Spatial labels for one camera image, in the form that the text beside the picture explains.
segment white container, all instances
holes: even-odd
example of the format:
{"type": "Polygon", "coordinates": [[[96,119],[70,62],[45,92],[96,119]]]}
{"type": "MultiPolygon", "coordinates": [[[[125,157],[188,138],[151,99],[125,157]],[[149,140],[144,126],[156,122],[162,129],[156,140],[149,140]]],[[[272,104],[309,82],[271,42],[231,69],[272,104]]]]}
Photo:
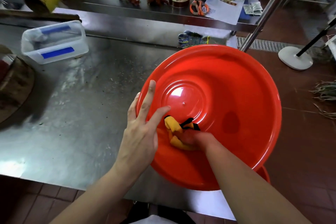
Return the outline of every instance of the white container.
{"type": "Polygon", "coordinates": [[[21,51],[39,64],[75,57],[89,51],[80,21],[62,22],[23,32],[21,51]]]}

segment yellow cloth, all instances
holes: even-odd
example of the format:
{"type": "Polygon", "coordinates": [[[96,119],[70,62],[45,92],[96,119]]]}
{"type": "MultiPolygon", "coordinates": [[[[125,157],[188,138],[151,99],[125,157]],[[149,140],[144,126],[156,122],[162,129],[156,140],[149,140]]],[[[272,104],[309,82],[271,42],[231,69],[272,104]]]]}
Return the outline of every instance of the yellow cloth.
{"type": "MultiPolygon", "coordinates": [[[[183,142],[179,140],[179,137],[181,137],[181,135],[183,134],[183,128],[179,125],[179,123],[172,116],[165,117],[165,125],[168,130],[168,135],[169,135],[171,145],[181,150],[187,150],[187,151],[198,150],[197,147],[183,144],[183,142]]],[[[191,123],[184,125],[183,127],[184,128],[189,127],[191,129],[194,129],[194,124],[191,122],[191,123]]]]}

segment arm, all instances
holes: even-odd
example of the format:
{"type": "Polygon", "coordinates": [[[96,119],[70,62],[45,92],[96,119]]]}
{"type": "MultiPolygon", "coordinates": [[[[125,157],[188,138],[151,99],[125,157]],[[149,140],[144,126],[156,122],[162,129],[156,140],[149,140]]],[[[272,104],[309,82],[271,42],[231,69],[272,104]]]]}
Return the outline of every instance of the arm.
{"type": "Polygon", "coordinates": [[[287,199],[216,138],[187,130],[182,141],[198,145],[207,156],[218,184],[239,224],[311,224],[287,199]]]}
{"type": "Polygon", "coordinates": [[[61,212],[50,224],[101,223],[107,217],[113,204],[123,198],[142,172],[153,161],[158,148],[156,128],[170,106],[157,109],[146,123],[146,117],[153,101],[155,81],[143,100],[138,117],[135,106],[139,94],[127,113],[127,128],[121,141],[117,159],[111,168],[76,201],[61,212]]]}

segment white stand base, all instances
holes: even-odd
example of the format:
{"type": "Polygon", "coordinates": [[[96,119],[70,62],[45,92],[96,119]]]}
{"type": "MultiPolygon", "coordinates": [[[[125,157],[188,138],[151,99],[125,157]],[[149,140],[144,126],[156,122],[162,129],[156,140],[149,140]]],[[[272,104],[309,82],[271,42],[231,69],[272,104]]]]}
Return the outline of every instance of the white stand base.
{"type": "Polygon", "coordinates": [[[300,57],[296,56],[300,50],[297,47],[287,46],[279,51],[279,59],[292,69],[306,70],[313,65],[313,59],[307,52],[300,57]]]}

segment metal drain grate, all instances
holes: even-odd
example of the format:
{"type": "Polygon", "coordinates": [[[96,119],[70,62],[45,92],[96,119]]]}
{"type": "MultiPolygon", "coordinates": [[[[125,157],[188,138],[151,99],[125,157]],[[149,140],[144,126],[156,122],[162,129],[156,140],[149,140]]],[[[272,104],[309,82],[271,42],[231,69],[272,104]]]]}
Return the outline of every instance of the metal drain grate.
{"type": "MultiPolygon", "coordinates": [[[[238,36],[237,37],[237,47],[241,47],[243,42],[245,41],[245,37],[238,36]]],[[[261,40],[261,39],[255,39],[250,46],[250,49],[254,50],[260,50],[260,51],[267,51],[267,52],[279,52],[282,48],[287,46],[294,46],[297,48],[302,49],[303,45],[298,44],[288,44],[288,43],[282,43],[282,42],[275,42],[275,41],[268,41],[268,40],[261,40]]],[[[314,56],[314,52],[312,48],[310,48],[307,53],[310,56],[314,56]]]]}

